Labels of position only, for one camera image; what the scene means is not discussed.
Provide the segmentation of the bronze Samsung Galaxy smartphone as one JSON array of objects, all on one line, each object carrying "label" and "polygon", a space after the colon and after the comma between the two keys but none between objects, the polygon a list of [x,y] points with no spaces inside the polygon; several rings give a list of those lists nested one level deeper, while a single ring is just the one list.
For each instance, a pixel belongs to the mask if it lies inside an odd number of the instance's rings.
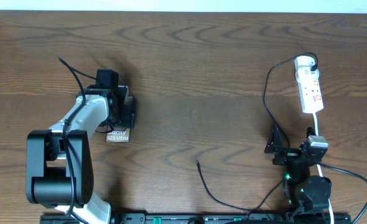
[{"label": "bronze Samsung Galaxy smartphone", "polygon": [[125,128],[122,124],[109,124],[110,130],[106,133],[107,142],[128,143],[131,137],[130,128]]}]

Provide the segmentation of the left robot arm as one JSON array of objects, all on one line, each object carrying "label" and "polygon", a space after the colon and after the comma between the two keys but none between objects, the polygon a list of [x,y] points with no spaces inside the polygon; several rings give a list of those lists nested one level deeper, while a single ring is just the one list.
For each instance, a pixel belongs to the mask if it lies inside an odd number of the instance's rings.
[{"label": "left robot arm", "polygon": [[26,197],[61,212],[50,222],[119,223],[113,206],[95,193],[90,139],[99,127],[131,129],[133,98],[126,85],[85,88],[58,122],[31,131],[26,142]]}]

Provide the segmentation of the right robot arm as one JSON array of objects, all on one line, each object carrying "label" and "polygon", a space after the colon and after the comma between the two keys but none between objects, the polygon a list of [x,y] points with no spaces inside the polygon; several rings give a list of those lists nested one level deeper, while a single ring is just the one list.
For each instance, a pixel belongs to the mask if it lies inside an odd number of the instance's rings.
[{"label": "right robot arm", "polygon": [[272,163],[284,166],[284,188],[291,211],[285,219],[295,222],[301,215],[319,214],[329,208],[332,183],[327,177],[311,175],[310,167],[320,162],[328,150],[323,136],[307,128],[307,139],[299,147],[285,147],[277,125],[272,126],[271,135],[264,152],[274,155]]}]

